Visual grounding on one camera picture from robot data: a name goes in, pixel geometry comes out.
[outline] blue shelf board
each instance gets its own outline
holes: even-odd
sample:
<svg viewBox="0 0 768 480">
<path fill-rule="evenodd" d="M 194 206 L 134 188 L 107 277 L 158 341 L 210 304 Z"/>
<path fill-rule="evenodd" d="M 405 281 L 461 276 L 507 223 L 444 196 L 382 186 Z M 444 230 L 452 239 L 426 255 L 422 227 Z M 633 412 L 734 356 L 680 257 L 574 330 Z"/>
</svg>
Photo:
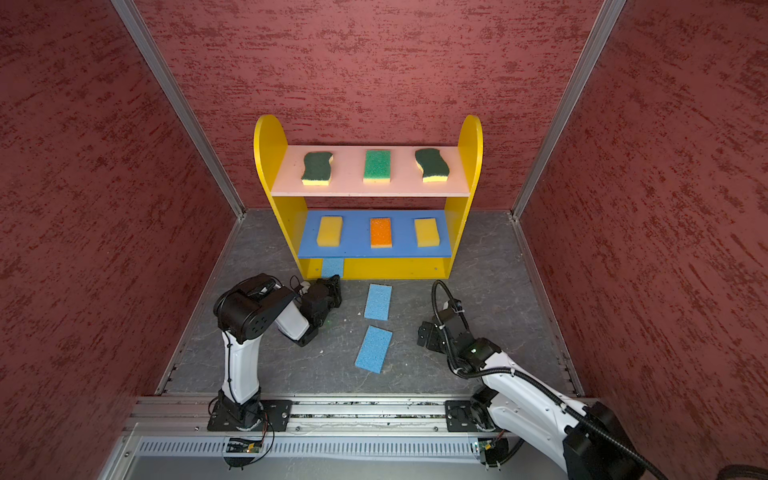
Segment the blue shelf board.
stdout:
<svg viewBox="0 0 768 480">
<path fill-rule="evenodd" d="M 322 217 L 342 217 L 338 247 L 318 247 L 317 230 Z M 392 219 L 392 248 L 371 248 L 371 219 Z M 414 220 L 434 218 L 440 244 L 418 247 Z M 299 258 L 450 258 L 451 243 L 444 210 L 310 210 L 301 237 Z"/>
</svg>

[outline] red wall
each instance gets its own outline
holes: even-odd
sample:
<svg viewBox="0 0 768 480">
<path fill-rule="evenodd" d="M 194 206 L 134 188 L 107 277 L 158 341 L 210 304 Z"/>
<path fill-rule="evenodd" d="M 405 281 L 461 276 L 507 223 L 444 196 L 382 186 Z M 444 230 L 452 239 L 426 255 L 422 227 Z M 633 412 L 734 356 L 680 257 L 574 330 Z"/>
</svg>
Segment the red wall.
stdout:
<svg viewBox="0 0 768 480">
<path fill-rule="evenodd" d="M 585 388 L 670 478 L 768 467 L 766 22 L 627 2 L 523 216 Z"/>
<path fill-rule="evenodd" d="M 93 478 L 233 216 L 109 2 L 0 25 L 0 478 Z"/>
<path fill-rule="evenodd" d="M 477 114 L 485 158 L 474 206 L 508 209 L 601 0 L 137 4 L 248 207 L 269 206 L 253 165 L 262 114 L 293 144 L 455 144 Z M 417 201 L 376 206 L 444 203 Z"/>
</svg>

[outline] pink shelf board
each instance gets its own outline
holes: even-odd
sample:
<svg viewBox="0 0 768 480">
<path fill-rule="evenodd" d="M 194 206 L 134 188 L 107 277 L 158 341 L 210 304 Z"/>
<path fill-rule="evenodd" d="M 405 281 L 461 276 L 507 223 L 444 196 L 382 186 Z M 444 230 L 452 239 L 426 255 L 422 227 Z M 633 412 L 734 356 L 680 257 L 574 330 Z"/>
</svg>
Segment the pink shelf board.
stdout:
<svg viewBox="0 0 768 480">
<path fill-rule="evenodd" d="M 444 182 L 422 182 L 415 152 L 437 148 L 451 173 Z M 391 178 L 388 184 L 366 184 L 362 173 L 366 150 L 389 150 Z M 304 185 L 304 155 L 313 151 L 333 153 L 330 185 Z M 359 147 L 289 145 L 272 187 L 274 197 L 469 197 L 458 147 Z"/>
</svg>

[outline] green sponge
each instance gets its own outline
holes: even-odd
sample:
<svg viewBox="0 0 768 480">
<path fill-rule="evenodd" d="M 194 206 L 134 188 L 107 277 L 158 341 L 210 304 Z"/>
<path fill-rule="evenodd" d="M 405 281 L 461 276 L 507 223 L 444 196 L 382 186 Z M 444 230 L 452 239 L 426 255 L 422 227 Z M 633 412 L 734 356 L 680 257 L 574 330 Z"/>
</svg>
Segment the green sponge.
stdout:
<svg viewBox="0 0 768 480">
<path fill-rule="evenodd" d="M 422 148 L 416 151 L 416 163 L 422 171 L 422 182 L 444 182 L 451 169 L 442 159 L 437 148 Z"/>
<path fill-rule="evenodd" d="M 367 184 L 389 183 L 389 150 L 368 150 L 366 172 L 362 181 Z"/>
<path fill-rule="evenodd" d="M 333 154 L 329 151 L 314 151 L 304 155 L 304 175 L 301 183 L 305 185 L 327 185 L 331 183 L 331 162 Z"/>
</svg>

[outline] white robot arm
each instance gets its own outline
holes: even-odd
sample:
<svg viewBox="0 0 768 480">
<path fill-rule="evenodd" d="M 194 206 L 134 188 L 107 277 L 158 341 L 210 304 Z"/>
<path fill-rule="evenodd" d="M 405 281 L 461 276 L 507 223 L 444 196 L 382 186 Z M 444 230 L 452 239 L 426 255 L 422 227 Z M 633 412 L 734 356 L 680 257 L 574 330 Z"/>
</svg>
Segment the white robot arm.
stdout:
<svg viewBox="0 0 768 480">
<path fill-rule="evenodd" d="M 436 300 L 439 286 L 449 298 L 442 311 Z M 419 328 L 418 344 L 446 354 L 449 368 L 457 376 L 483 381 L 485 386 L 473 395 L 469 406 L 478 430 L 502 429 L 521 439 L 508 456 L 496 455 L 493 465 L 509 460 L 527 442 L 566 471 L 570 480 L 638 480 L 646 470 L 666 480 L 635 452 L 606 406 L 599 402 L 586 406 L 563 395 L 521 368 L 490 340 L 476 339 L 461 302 L 441 280 L 432 285 L 432 311 L 432 321 Z"/>
<path fill-rule="evenodd" d="M 250 431 L 263 427 L 259 347 L 272 323 L 299 346 L 317 335 L 328 312 L 341 305 L 339 276 L 320 279 L 301 297 L 265 273 L 244 280 L 214 306 L 224 340 L 224 381 L 211 412 L 210 431 Z"/>
</svg>

